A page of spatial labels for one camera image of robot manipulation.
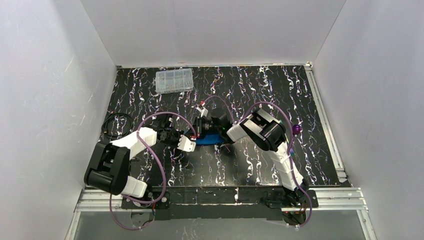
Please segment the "iridescent purple spoon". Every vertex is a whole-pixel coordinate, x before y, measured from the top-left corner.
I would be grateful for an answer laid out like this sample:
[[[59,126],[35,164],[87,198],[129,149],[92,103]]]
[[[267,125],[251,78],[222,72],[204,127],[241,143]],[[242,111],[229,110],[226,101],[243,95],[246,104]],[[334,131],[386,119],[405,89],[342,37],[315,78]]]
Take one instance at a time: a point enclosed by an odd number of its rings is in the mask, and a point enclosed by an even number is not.
[[[301,131],[302,131],[302,127],[299,124],[295,124],[292,126],[292,136],[287,147],[287,152],[289,154],[292,153],[292,148],[293,148],[295,138],[301,133]]]

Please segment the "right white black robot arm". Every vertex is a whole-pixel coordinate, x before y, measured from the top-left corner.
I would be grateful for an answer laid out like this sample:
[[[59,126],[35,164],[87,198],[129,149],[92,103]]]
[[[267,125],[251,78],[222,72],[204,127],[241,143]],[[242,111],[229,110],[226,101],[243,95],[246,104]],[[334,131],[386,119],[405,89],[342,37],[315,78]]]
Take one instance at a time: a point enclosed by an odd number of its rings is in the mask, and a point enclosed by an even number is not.
[[[254,110],[234,124],[226,113],[216,108],[209,117],[196,117],[193,127],[197,145],[234,144],[249,137],[273,161],[284,188],[296,191],[304,183],[303,176],[290,160],[286,128],[264,110]]]

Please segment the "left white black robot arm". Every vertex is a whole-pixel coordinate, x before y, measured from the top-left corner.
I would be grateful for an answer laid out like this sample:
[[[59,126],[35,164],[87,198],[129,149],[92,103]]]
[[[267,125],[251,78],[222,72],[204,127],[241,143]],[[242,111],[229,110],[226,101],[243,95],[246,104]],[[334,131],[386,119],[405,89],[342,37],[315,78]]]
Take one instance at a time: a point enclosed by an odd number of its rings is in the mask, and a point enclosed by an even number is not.
[[[147,147],[162,143],[177,148],[184,135],[177,130],[170,114],[157,117],[139,131],[110,142],[99,141],[93,150],[83,181],[86,185],[110,193],[142,198],[148,185],[130,176],[130,160]]]

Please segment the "blue cloth napkin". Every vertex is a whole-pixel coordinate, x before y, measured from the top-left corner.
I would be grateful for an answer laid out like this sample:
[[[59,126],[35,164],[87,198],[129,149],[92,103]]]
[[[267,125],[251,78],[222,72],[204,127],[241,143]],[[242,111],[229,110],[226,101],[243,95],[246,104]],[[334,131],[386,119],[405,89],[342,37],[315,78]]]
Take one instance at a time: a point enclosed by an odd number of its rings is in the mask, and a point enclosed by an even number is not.
[[[204,138],[197,138],[195,140],[198,146],[221,145],[225,141],[219,134],[207,134]]]

